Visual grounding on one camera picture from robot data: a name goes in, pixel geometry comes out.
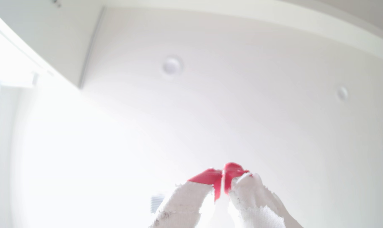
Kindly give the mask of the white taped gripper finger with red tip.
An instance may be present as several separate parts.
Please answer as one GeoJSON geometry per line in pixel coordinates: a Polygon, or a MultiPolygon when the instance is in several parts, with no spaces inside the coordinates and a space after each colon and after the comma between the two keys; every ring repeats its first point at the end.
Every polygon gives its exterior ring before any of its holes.
{"type": "Polygon", "coordinates": [[[220,198],[222,170],[209,168],[179,184],[157,209],[150,228],[205,228],[220,198]]]}
{"type": "Polygon", "coordinates": [[[229,196],[229,214],[236,228],[302,228],[260,176],[237,163],[223,169],[224,192],[229,196]]]}

